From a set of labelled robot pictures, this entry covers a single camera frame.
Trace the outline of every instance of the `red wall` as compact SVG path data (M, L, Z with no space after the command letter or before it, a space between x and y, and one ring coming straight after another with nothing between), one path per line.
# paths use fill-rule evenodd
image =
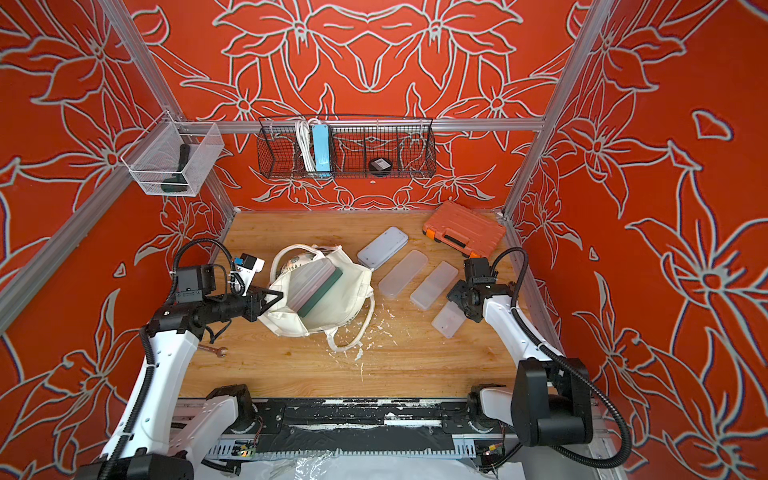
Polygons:
M0 84L1 289L159 108L95 0L3 2ZM141 364L136 328L180 245L220 236L215 205L206 187L179 200L132 184L0 336L0 478L70 478L98 455Z
M3 2L0 290L160 113L97 5Z
M214 205L205 187L163 198L132 184L0 336L0 478L70 478L101 453L141 367L136 331L179 247L220 236ZM194 247L182 265L209 258Z
M589 2L126 4L188 118L254 121L316 112L543 115ZM493 208L532 139L439 135L434 178L374 183L267 180L257 173L255 138L230 135L231 155L216 172L234 204L250 210L434 208L448 198Z
M515 226L634 478L765 478L764 2L622 1Z

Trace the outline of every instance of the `wooden table surface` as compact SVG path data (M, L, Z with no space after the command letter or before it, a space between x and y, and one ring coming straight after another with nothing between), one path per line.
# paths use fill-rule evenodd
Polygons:
M473 385L497 382L512 386L515 366L502 341L485 322L466 320L451 339L431 325L448 301L445 294L422 311L410 301L415 288L442 261L464 278L463 256L429 240L422 225L430 213L247 213L238 214L225 244L234 257L242 252L266 260L253 285L267 286L275 254L293 243L342 245L353 261L357 252L384 230L398 227L408 244L373 272L376 308L362 337L362 347L334 353L324 333L303 338L275 336L262 323L236 319L217 340L229 353L219 359L198 350L184 378L181 395L204 397L218 386L246 383L258 397L464 397ZM500 244L494 254L505 248ZM427 255L427 266L393 300L378 291L379 281L410 251ZM288 253L283 261L292 255ZM220 254L218 263L226 265ZM500 263L498 278L513 280L511 262ZM336 334L346 345L359 331L368 311L366 301L358 316Z

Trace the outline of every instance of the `black cable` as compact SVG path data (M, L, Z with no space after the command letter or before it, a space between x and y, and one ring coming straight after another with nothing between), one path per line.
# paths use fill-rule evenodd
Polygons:
M229 285L230 283L227 282L227 269L224 268L224 265L221 265L219 263L213 263L212 266L218 266L219 268L221 268L221 272L224 274L224 277L223 277L224 278L224 295L222 295L220 299L216 298L215 296L209 296L208 298L210 298L213 301L222 303L227 300L227 294L229 293L229 289L227 288L227 285Z
M144 356L147 359L147 368L144 370L144 380L141 382L141 388L139 389L139 393L136 396L134 408L131 409L131 414L125 421L123 435L120 436L118 443L114 446L114 450L112 450L112 454L109 455L109 458L104 463L104 467L99 472L98 480L107 480L110 477L115 463L118 462L118 459L120 458L120 455L122 455L128 440L131 438L131 434L134 431L134 426L136 426L139 413L141 413L141 408L144 406L144 401L147 399L147 395L149 394L149 387L152 385L155 368L154 352L152 351L152 344L149 342L146 326L142 326L139 329L139 339L141 340L141 345L144 347Z
M508 255L512 252L520 252L523 255L523 264L520 268L520 274L518 275L518 281L515 284L515 289L512 291L512 300L511 300L511 313L512 316L515 318L515 321L517 322L518 326L520 326L520 329L523 331L525 336L528 337L536 346L538 349L540 349L546 356L551 358L555 363L560 366L561 369L564 371L570 373L572 376L579 379L582 383L584 383L594 394L603 402L605 407L608 409L608 411L611 413L611 415L614 418L614 421L616 422L616 425L619 428L619 436L621 437L621 447L619 448L618 452L616 452L616 455L610 457L610 458L591 458L591 457L585 457L583 455L579 455L576 452L572 452L571 450L568 450L560 445L552 446L551 448L555 450L557 453L560 453L566 458L569 458L575 462L581 463L582 465L586 465L592 468L616 468L619 465L622 465L624 462L627 461L630 454L632 453L632 438L629 431L629 426L627 425L627 422L624 420L624 417L621 416L621 413L619 412L619 409L614 405L614 403L596 386L590 379L583 376L581 372L576 370L574 367L571 366L570 363L568 363L565 359L565 357L558 355L557 353L550 350L546 345L543 344L543 341L539 339L529 328L525 325L525 322L523 322L523 319L520 317L520 314L518 313L518 310L515 308L518 303L518 295L520 294L520 287L522 285L522 280L525 276L526 270L528 270L528 252L526 252L523 248L520 247L513 247L510 249L505 250L502 252L501 255L496 257L496 260L493 262L493 267L491 268L491 271L495 271L495 267L498 264L498 262L501 260L501 258L504 255Z
M245 290L245 282L243 282L243 278L240 276L239 273L233 271L232 280L237 281L237 284L240 285L240 289L235 292L235 284L234 282L232 282L232 293L236 295L243 295L243 291Z
M520 252L523 254L523 264L520 267L520 274L518 275L518 281L515 282L515 288L512 289L512 306L514 307L518 303L518 296L520 296L520 289L523 285L523 276L525 275L525 271L528 269L528 252L526 252L522 247L512 247L508 248L507 250L504 250L501 252L498 257L496 257L496 260L493 260L493 265L491 265L491 275L493 275L494 278L496 278L496 275L498 272L496 272L496 266L499 262L502 261L502 258L509 255L513 252Z
M198 245L199 243L205 243L210 242L213 245L216 245L219 247L219 249L224 253L224 256L227 257L227 262L230 264L230 268L232 270L231 276L232 280L237 280L240 284L240 292L242 293L243 290L245 290L245 283L243 283L243 279L240 278L240 275L237 275L237 273L234 272L235 270L235 264L232 261L232 254L230 251L224 246L223 243L221 243L219 240L216 240L214 238L197 238L195 240L191 240L189 242L186 242L184 245L181 246L179 251L176 252L176 256L174 257L174 265L171 270L171 282L170 282L170 292L168 293L168 297L165 299L164 305L172 305L173 304L173 298L176 295L176 288L179 286L179 278L176 276L176 270L179 269L179 262L181 261L181 257L184 255L184 253L189 250L191 247Z
M205 465L207 467L211 467L213 470L218 470L219 472L224 473L234 473L235 475L240 474L240 466L239 465L233 465L231 467L227 467L226 465L221 465L216 462L212 462L211 460L208 460L207 458L203 458L200 460L200 463L202 465Z
M517 453L521 448L523 447L523 444L520 442L515 443L515 446L509 449L509 453L507 455L504 455L504 457L499 460L496 463L492 463L490 465L480 465L480 471L483 473L490 472L491 470L496 470L498 468L501 468L502 465L504 465L506 462L509 462L509 459L515 456L515 453Z

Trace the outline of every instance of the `plastic sheet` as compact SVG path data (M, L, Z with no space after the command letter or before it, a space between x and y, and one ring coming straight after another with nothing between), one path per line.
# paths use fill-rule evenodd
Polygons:
M224 474L199 467L196 480L221 480ZM509 462L498 470L499 479L525 480L522 464ZM458 460L405 458L390 455L343 456L331 454L276 462L243 464L238 480L481 480L483 475Z

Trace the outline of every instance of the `black corrugated cable conduit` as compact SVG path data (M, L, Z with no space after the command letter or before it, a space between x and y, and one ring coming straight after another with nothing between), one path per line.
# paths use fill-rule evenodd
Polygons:
M171 275L171 282L170 282L170 292L168 293L168 297L165 299L165 305L172 305L174 303L174 296L176 295L176 288L179 286L179 279L176 276L176 270L179 268L179 262L181 261L181 256L184 255L184 253L189 250L191 247L194 247L195 245L198 245L199 243L212 243L213 245L216 245L219 247L219 249L224 253L224 256L227 257L227 262L230 264L231 276L233 283L232 285L232 293L235 293L234 289L234 282L237 282L238 285L240 285L240 291L238 291L238 294L242 294L243 290L245 290L245 282L243 282L243 279L235 272L235 263L232 259L232 254L230 251L224 246L223 243L221 243L219 240L216 240L214 238L197 238L195 240L192 240L190 242L185 243L178 252L176 252L176 256L174 257L174 265L170 272Z
M154 352L152 351L152 344L149 342L149 336L147 335L147 327L142 326L139 329L139 339L141 339L141 345L144 347L144 357L147 360L147 368L144 370L144 379L141 381L141 388L139 394L136 397L134 408L131 409L131 414L125 421L125 427L123 428L123 435L118 439L118 443L114 446L112 454L109 455L104 466L98 475L98 480L107 480L114 468L114 464L117 463L122 455L125 445L128 443L128 439L131 438L131 433L134 431L136 421L138 420L139 413L141 413L141 407L144 406L144 401L149 394L149 387L152 385L152 379L154 378Z
M605 407L608 409L609 413L614 419L614 422L616 422L616 425L619 428L619 436L621 438L621 447L619 448L618 452L616 452L616 455L610 457L610 458L591 458L591 457L585 457L583 455L579 455L576 452L573 452L571 450L566 449L563 446L552 446L551 448L555 450L557 453L560 453L566 458L569 458L575 462L581 463L582 465L586 465L588 467L592 468L616 468L624 462L626 462L629 459L630 454L632 453L632 438L630 435L629 425L627 425L627 422L624 420L624 417L619 412L619 409L614 405L614 403L596 386L590 379L583 376L579 371L574 369L568 362L565 361L565 358L563 356L558 355L557 353L553 352L551 349L549 349L546 345L543 344L543 341L539 339L532 331L529 329L526 325L523 319L520 317L520 314L518 313L518 310L515 308L518 304L518 296L520 295L520 289L522 288L523 284L523 278L525 277L525 273L528 270L528 252L525 251L522 247L512 247L508 248L507 250L504 250L501 254L499 254L498 257L496 257L496 260L493 261L493 265L491 267L491 272L494 276L496 276L496 266L498 265L498 262L501 261L501 259L509 255L513 252L519 252L523 256L523 264L520 267L520 274L518 275L518 281L515 284L515 288L512 290L512 300L511 300L511 312L512 316L515 318L515 321L520 326L520 329L523 331L525 336L528 337L537 347L540 349L546 356L552 359L555 363L560 366L561 369L564 371L570 373L572 376L579 379L582 383L584 383L589 389L594 392L594 394L603 402Z

